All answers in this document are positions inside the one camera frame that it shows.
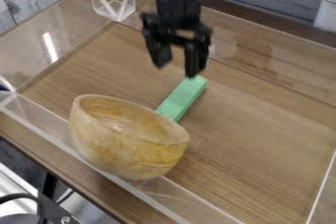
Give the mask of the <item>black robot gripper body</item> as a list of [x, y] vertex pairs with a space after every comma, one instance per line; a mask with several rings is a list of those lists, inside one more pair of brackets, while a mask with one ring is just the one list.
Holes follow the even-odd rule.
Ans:
[[185, 46], [188, 43], [210, 45], [212, 29], [200, 19], [164, 20], [157, 14], [141, 13], [141, 33], [148, 46]]

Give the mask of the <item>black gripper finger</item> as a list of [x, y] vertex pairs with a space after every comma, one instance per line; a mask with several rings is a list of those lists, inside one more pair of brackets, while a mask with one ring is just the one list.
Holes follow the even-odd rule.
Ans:
[[206, 67], [210, 44], [204, 42], [190, 42], [185, 45], [185, 76], [193, 78]]
[[170, 44], [154, 37], [146, 37], [145, 45], [153, 65], [157, 68], [164, 67], [172, 61]]

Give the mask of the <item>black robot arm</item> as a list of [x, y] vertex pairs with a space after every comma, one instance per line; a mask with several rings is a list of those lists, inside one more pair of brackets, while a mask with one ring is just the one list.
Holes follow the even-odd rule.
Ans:
[[193, 78], [206, 67], [212, 29], [201, 22], [200, 0], [154, 0], [156, 12], [142, 12], [141, 33], [153, 65], [172, 61], [170, 45], [184, 48], [185, 76]]

